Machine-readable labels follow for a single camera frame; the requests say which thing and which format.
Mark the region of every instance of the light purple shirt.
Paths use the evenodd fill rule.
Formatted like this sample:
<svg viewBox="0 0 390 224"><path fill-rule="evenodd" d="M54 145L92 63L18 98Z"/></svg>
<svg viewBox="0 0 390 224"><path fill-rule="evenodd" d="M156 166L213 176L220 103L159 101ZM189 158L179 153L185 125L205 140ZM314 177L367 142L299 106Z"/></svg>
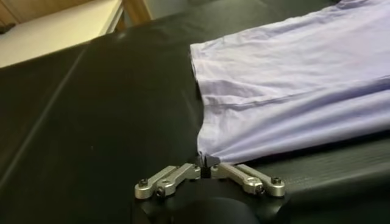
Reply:
<svg viewBox="0 0 390 224"><path fill-rule="evenodd" d="M390 1L343 0L191 56L202 155L241 163L390 129Z"/></svg>

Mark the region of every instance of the screw head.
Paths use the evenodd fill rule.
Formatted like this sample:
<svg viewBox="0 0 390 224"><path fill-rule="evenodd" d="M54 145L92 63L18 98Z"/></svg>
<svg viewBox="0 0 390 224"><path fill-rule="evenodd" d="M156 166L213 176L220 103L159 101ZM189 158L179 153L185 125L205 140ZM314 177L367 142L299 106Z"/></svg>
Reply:
<svg viewBox="0 0 390 224"><path fill-rule="evenodd" d="M262 185L259 185L255 189L257 195L261 195L264 193L264 187Z"/></svg>
<svg viewBox="0 0 390 224"><path fill-rule="evenodd" d="M162 187L158 187L156 190L156 195L159 198L165 198L165 190Z"/></svg>
<svg viewBox="0 0 390 224"><path fill-rule="evenodd" d="M282 183L282 180L279 177L272 177L271 183L274 185L280 185Z"/></svg>
<svg viewBox="0 0 390 224"><path fill-rule="evenodd" d="M146 187L149 181L147 179L142 179L138 182L139 187Z"/></svg>

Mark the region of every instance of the silver metal bracket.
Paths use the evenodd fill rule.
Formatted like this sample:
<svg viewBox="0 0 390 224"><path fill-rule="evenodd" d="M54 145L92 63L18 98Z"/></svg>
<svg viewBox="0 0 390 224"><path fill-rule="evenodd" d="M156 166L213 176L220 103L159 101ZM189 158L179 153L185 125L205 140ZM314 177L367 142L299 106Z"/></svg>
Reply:
<svg viewBox="0 0 390 224"><path fill-rule="evenodd" d="M200 167L186 163L181 167L168 166L149 179L141 180L135 185L135 197L137 199L150 198L155 192L160 198L172 195L176 187L185 179L200 178Z"/></svg>
<svg viewBox="0 0 390 224"><path fill-rule="evenodd" d="M267 193L273 197L285 195L285 183L277 177L269 177L247 165L236 166L220 163L211 169L214 179L229 178L242 186L244 192L252 195ZM148 199L155 193L165 198L176 192L176 187L186 179L200 178L200 167L186 163L181 167L167 166L149 179L142 179L135 185L135 197Z"/></svg>
<svg viewBox="0 0 390 224"><path fill-rule="evenodd" d="M229 178L243 187L243 190L249 194L259 195L263 193L263 183L257 177L252 177L236 167L221 163L211 168L211 177Z"/></svg>
<svg viewBox="0 0 390 224"><path fill-rule="evenodd" d="M254 195L265 192L273 197L283 197L286 194L285 183L281 179L271 178L244 164L233 166L220 163L211 168L211 177L232 179L240 184L245 192Z"/></svg>

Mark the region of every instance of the black table surface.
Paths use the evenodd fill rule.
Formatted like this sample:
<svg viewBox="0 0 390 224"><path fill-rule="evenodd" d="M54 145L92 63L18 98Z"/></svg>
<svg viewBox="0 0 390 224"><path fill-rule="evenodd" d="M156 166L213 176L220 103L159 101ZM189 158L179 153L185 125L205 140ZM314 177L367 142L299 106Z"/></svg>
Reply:
<svg viewBox="0 0 390 224"><path fill-rule="evenodd" d="M330 4L220 0L0 69L0 223L129 223L140 178L197 156L189 45ZM389 146L385 131L249 165L285 180L293 223L389 221Z"/></svg>

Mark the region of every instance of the hex bolt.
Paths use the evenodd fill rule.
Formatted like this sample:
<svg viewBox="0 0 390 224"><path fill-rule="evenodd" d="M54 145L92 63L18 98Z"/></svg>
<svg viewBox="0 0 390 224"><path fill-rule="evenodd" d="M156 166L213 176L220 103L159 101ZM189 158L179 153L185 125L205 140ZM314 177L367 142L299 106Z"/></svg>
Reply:
<svg viewBox="0 0 390 224"><path fill-rule="evenodd" d="M146 187L149 181L147 179L142 179L138 182L139 187Z"/></svg>
<svg viewBox="0 0 390 224"><path fill-rule="evenodd" d="M274 185L281 185L282 180L279 177L272 177L271 178L271 183Z"/></svg>
<svg viewBox="0 0 390 224"><path fill-rule="evenodd" d="M264 193L264 187L262 185L259 185L255 189L257 195L261 195Z"/></svg>
<svg viewBox="0 0 390 224"><path fill-rule="evenodd" d="M156 195L159 198L165 198L165 189L162 187L158 187L156 190Z"/></svg>

